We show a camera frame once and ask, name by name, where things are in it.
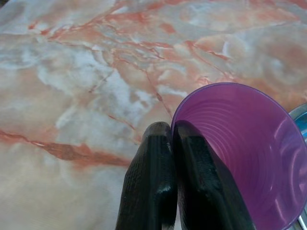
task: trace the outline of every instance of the black object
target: black object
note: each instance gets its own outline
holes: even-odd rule
[[[161,230],[175,223],[177,182],[171,131],[150,125],[125,176],[116,230]]]
[[[175,124],[174,155],[183,230],[255,229],[230,171],[189,122]]]

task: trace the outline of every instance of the table top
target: table top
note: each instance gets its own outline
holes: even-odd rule
[[[307,102],[307,4],[11,0],[0,9],[0,222],[115,227],[141,136],[214,82]]]

